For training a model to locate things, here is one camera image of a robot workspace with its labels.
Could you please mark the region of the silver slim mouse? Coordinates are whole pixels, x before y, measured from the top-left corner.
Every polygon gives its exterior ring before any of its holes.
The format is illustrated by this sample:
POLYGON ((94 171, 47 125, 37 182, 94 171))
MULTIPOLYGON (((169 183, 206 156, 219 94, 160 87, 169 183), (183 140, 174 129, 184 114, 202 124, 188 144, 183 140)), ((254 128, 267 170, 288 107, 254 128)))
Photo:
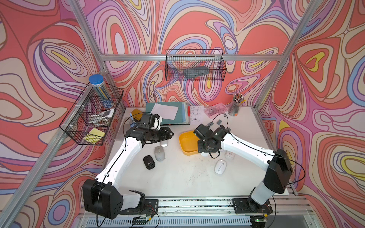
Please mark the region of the silver slim mouse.
POLYGON ((167 147, 168 146, 168 140, 164 140, 160 142, 161 147, 167 147))

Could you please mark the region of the grey mouse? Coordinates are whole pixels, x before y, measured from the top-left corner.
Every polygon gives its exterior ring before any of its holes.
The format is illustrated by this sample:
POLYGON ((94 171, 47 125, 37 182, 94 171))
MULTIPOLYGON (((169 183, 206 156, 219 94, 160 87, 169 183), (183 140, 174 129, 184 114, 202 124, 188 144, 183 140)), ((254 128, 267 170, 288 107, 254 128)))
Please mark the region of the grey mouse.
POLYGON ((162 146, 157 146, 155 148, 155 158, 158 162, 162 162, 165 160, 165 152, 162 146))

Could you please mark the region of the yellow storage box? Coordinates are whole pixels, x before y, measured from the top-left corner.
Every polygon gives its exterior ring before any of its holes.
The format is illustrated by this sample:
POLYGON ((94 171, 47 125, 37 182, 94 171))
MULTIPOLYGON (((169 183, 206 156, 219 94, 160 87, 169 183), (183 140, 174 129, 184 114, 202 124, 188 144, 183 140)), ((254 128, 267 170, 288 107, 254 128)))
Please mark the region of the yellow storage box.
POLYGON ((199 138, 193 131, 184 132, 179 136, 179 144, 184 155, 191 156, 198 154, 199 138))

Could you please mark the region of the black mouse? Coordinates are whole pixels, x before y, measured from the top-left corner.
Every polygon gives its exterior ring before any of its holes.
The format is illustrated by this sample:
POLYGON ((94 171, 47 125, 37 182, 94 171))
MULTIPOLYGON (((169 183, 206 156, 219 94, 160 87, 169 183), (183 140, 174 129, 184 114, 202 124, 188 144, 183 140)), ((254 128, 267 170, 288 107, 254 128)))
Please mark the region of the black mouse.
POLYGON ((145 156, 143 158, 143 162, 144 162, 146 169, 148 169, 148 170, 152 170, 156 166, 156 163, 154 162, 152 156, 150 156, 150 155, 145 156))

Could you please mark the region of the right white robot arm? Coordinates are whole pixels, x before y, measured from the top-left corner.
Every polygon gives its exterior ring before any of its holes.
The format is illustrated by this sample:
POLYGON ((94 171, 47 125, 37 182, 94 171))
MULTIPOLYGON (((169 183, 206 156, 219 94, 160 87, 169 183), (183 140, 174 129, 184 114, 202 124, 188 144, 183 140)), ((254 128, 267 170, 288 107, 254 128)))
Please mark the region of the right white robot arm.
POLYGON ((228 127, 229 118, 223 115, 226 125, 219 125, 216 130, 210 124, 194 124, 193 134, 198 138, 197 152, 200 154, 220 154, 221 150, 232 152, 253 163, 265 172, 265 176, 246 198, 247 210, 258 213, 259 208, 267 203, 275 194, 283 194, 286 186, 302 182, 306 169, 297 161, 289 158, 282 149, 272 150, 260 147, 239 138, 228 127))

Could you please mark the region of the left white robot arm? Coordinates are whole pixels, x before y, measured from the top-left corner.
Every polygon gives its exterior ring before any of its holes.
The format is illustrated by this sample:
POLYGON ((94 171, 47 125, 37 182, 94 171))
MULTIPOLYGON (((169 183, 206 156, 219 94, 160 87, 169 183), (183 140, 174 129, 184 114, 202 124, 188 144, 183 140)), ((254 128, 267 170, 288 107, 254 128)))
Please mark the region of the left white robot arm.
POLYGON ((123 189, 120 178, 146 143, 159 143, 174 136, 169 127, 161 126, 162 121, 160 115, 144 112, 137 126, 126 131, 122 146, 108 165, 96 178, 87 179, 83 184, 86 211, 115 219, 125 210, 143 210, 145 194, 123 189))

